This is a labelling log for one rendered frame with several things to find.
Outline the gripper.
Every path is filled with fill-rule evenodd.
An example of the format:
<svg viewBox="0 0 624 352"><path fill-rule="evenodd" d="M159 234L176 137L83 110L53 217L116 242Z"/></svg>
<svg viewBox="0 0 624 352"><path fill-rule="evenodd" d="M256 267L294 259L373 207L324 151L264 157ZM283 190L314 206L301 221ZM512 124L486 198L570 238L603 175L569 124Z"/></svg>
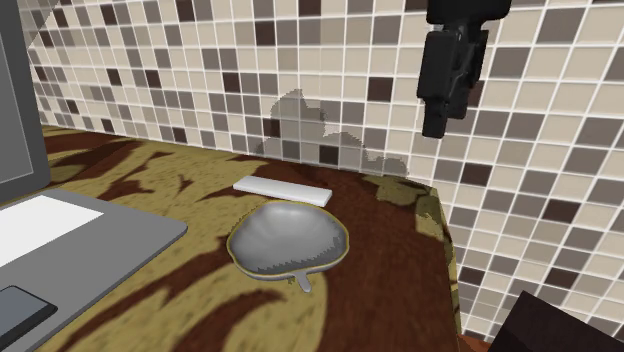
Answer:
<svg viewBox="0 0 624 352"><path fill-rule="evenodd" d="M512 0L427 0L426 21L441 31L427 34L417 97L425 103L422 135L444 137L449 119L464 119L480 78L489 31L468 44L467 28L504 18Z"/></svg>

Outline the grey laptop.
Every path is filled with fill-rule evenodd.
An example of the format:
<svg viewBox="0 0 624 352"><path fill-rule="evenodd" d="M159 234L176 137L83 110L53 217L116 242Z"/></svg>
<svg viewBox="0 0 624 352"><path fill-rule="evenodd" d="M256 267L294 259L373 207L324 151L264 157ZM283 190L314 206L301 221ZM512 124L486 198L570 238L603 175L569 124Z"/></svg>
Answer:
<svg viewBox="0 0 624 352"><path fill-rule="evenodd" d="M32 352L169 247L185 223L62 189L17 0L0 0L0 352Z"/></svg>

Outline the white flat bar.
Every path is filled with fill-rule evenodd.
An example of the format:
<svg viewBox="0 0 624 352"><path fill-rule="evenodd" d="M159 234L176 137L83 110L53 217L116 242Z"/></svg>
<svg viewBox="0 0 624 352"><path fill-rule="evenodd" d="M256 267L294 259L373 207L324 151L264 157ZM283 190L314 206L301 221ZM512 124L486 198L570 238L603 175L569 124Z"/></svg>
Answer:
<svg viewBox="0 0 624 352"><path fill-rule="evenodd" d="M332 191L330 189L256 176L243 177L233 184L233 188L238 191L283 200L304 202L318 207L324 207L332 196Z"/></svg>

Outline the grey leaf-shaped dish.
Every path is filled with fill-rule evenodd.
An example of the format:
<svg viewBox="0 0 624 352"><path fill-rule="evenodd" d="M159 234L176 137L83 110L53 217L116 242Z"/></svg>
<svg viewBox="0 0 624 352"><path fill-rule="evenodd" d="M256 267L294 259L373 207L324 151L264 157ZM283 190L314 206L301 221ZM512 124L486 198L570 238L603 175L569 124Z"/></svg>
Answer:
<svg viewBox="0 0 624 352"><path fill-rule="evenodd" d="M245 275L262 281L296 282L309 293L308 276L324 272L349 252L349 232L330 212L306 203L269 201L243 217L226 241Z"/></svg>

